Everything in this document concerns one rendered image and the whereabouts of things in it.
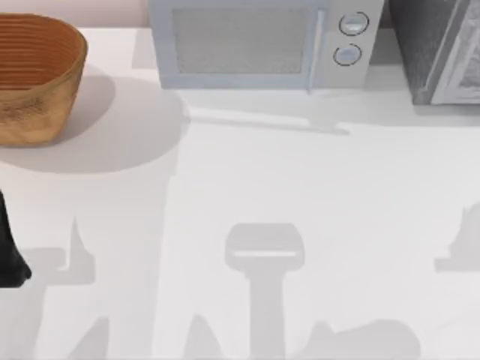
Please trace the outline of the microwave door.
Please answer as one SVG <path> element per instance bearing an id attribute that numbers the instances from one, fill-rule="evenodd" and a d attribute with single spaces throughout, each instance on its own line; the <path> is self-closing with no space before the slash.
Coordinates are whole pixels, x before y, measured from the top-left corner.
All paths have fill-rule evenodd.
<path id="1" fill-rule="evenodd" d="M 330 0 L 148 0 L 165 89 L 307 89 Z"/>

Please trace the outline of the microwave knob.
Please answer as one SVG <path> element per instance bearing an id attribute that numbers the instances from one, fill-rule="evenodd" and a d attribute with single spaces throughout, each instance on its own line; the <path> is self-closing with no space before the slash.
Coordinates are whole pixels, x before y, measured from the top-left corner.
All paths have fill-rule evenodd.
<path id="1" fill-rule="evenodd" d="M 334 62 L 341 67 L 356 64 L 362 58 L 362 49 L 354 43 L 338 47 L 333 54 Z"/>
<path id="2" fill-rule="evenodd" d="M 369 26 L 369 18 L 363 12 L 348 13 L 339 21 L 339 29 L 346 36 L 358 36 L 366 31 Z"/>

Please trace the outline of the pale microwave oven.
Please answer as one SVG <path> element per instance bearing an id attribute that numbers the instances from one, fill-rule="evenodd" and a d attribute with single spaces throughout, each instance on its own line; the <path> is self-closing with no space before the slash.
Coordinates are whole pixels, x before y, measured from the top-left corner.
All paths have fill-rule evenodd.
<path id="1" fill-rule="evenodd" d="M 319 59 L 313 91 L 317 89 L 354 89 L 364 85 L 373 52 L 384 0 L 330 0 L 331 7 L 322 27 Z M 346 36 L 339 29 L 343 15 L 365 13 L 370 22 L 358 36 Z M 361 59 L 349 67 L 341 67 L 333 60 L 338 47 L 355 44 L 362 50 Z"/>

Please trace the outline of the brown woven basket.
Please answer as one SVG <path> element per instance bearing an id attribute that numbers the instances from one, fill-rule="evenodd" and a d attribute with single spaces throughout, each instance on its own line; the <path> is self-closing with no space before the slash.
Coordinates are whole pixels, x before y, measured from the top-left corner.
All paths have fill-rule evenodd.
<path id="1" fill-rule="evenodd" d="M 0 12 L 0 146 L 37 146 L 62 132 L 88 49 L 63 20 Z"/>

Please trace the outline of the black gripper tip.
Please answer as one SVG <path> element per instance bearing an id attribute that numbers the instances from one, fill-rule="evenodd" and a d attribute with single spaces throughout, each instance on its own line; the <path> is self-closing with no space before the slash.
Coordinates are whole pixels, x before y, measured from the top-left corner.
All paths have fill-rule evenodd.
<path id="1" fill-rule="evenodd" d="M 5 198 L 0 191 L 0 289 L 20 288 L 31 277 L 32 270 L 15 244 Z"/>

